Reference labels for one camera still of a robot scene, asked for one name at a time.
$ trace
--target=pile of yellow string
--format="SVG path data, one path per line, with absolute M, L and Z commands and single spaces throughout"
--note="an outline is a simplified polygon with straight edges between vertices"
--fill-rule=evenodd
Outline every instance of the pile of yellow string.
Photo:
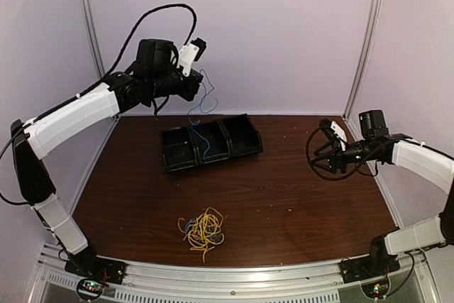
M 178 229 L 184 233 L 183 240 L 189 241 L 191 251 L 204 252 L 202 259 L 205 263 L 205 254 L 224 242 L 224 234 L 221 233 L 223 215 L 209 207 L 197 219 L 191 219 L 184 229 L 179 224 L 181 220 L 184 218 L 178 219 Z

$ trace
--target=black divided container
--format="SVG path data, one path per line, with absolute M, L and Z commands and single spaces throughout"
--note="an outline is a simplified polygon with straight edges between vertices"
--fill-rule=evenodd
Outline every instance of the black divided container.
M 246 114 L 163 131 L 161 148 L 168 172 L 263 151 L 260 134 Z

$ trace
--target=wood surface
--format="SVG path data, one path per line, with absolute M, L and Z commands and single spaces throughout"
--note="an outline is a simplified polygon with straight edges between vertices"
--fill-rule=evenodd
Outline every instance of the wood surface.
M 354 175 L 329 182 L 310 170 L 304 146 L 320 116 L 251 119 L 262 136 L 263 153 L 169 175 L 159 132 L 186 126 L 187 117 L 123 117 L 74 213 L 99 255 L 203 265 L 201 253 L 189 251 L 183 241 L 177 220 L 195 218 L 209 206 L 228 217 L 225 242 L 206 254 L 205 266 L 297 264 L 361 255 L 368 253 L 373 237 L 394 229 L 373 178 Z M 314 147 L 324 141 L 320 133 Z

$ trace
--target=white wall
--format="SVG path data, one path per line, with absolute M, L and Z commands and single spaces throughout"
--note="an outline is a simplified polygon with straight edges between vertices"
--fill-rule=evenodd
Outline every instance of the white wall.
M 96 80 L 79 0 L 0 1 L 0 141 L 16 119 L 29 119 Z M 45 160 L 67 206 L 106 136 L 102 122 L 67 141 Z M 22 201 L 9 150 L 0 167 L 1 192 Z M 0 302 L 23 302 L 48 237 L 26 206 L 0 202 Z
M 407 133 L 454 155 L 454 0 L 384 0 L 353 119 L 383 109 L 393 133 Z M 397 167 L 380 170 L 405 226 L 443 210 L 446 195 Z M 443 302 L 452 302 L 454 247 L 429 264 Z
M 216 86 L 218 114 L 340 114 L 353 82 L 370 0 L 91 0 L 101 54 L 110 67 L 133 24 L 156 6 L 194 7 L 195 37 L 208 48 L 196 68 Z M 119 70 L 134 59 L 141 38 L 173 40 L 191 26 L 182 9 L 149 17 L 131 41 Z M 172 98 L 163 113 L 194 104 Z M 135 114 L 151 114 L 138 107 Z

